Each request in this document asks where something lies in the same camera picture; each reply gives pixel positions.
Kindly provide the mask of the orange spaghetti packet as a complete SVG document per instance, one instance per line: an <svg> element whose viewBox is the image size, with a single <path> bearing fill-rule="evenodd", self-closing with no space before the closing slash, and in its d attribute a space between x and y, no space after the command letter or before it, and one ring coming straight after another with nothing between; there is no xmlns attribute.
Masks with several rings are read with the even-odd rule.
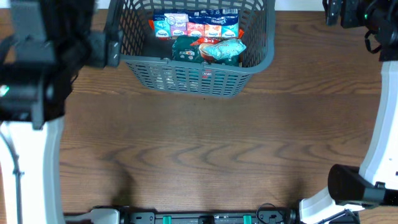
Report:
<svg viewBox="0 0 398 224"><path fill-rule="evenodd" d="M161 39L169 39L187 35L189 37L209 37L209 38L238 38L241 39L244 31L238 24L231 26L205 25L192 22L185 22L171 26L166 21L149 20L149 25L155 32L155 36Z"/></svg>

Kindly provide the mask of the Kleenex tissue multipack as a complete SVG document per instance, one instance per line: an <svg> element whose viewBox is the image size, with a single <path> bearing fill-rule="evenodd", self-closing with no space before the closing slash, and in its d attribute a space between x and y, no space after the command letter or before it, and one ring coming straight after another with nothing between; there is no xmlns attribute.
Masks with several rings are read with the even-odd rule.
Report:
<svg viewBox="0 0 398 224"><path fill-rule="evenodd" d="M166 21L166 23L171 26L192 22L196 24L219 26L238 24L239 27L239 10L236 8L200 10L156 9L151 20L154 22Z"/></svg>

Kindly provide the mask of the green Nescafe coffee bag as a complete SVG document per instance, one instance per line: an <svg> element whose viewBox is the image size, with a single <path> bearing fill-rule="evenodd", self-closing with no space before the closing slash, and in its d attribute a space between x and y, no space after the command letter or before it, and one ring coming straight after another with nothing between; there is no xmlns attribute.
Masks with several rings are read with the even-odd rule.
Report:
<svg viewBox="0 0 398 224"><path fill-rule="evenodd" d="M229 66L239 66L239 55L232 58L216 60L202 52L201 48L211 44L217 44L227 39L209 37L180 36L172 46L172 59L181 62L215 63Z"/></svg>

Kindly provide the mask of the grey plastic lattice basket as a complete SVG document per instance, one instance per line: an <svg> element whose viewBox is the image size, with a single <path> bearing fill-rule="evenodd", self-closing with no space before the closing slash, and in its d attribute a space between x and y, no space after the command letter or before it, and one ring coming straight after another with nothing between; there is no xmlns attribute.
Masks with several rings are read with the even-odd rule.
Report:
<svg viewBox="0 0 398 224"><path fill-rule="evenodd" d="M173 40L160 40L149 25L156 9L229 9L239 10L239 26L246 50L238 67L215 63L179 62L172 59ZM199 91L172 91L218 97L239 94L250 78L264 71L274 58L275 0L111 0L106 26L124 33L120 59L146 87L154 86L154 74L164 68L185 68L198 73Z"/></svg>

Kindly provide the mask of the mint green wipes packet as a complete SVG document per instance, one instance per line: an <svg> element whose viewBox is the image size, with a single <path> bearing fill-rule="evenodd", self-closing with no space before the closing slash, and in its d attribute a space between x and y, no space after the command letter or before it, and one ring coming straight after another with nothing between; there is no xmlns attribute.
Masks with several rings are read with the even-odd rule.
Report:
<svg viewBox="0 0 398 224"><path fill-rule="evenodd" d="M216 60L232 58L246 50L246 46L240 39L229 39L217 44L207 45L201 48L202 52Z"/></svg>

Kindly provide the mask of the beige paper pouch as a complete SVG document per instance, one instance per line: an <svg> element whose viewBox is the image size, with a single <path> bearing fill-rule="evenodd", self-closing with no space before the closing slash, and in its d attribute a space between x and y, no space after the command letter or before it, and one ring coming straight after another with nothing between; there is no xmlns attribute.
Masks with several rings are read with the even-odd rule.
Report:
<svg viewBox="0 0 398 224"><path fill-rule="evenodd" d="M164 68L162 73L154 74L154 86L160 90L198 92L198 73L186 71L185 68Z"/></svg>

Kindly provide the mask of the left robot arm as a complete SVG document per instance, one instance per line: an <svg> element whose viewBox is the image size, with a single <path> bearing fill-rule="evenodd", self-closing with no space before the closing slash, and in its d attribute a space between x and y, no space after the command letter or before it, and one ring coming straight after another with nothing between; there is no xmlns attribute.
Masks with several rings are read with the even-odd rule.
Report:
<svg viewBox="0 0 398 224"><path fill-rule="evenodd" d="M85 67L117 67L123 34L91 30L94 1L11 1L1 42L1 172L8 223L118 223L107 209L66 216L60 195L65 102Z"/></svg>

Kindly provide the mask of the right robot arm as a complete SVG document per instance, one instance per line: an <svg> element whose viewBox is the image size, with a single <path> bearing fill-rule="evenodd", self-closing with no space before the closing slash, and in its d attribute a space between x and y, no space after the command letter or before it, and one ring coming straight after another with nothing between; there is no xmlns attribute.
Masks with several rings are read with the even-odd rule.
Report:
<svg viewBox="0 0 398 224"><path fill-rule="evenodd" d="M379 54L381 99L368 152L359 167L335 164L328 185L301 200L297 223L359 223L358 213L397 206L397 1L327 0L326 24L366 27L366 49Z"/></svg>

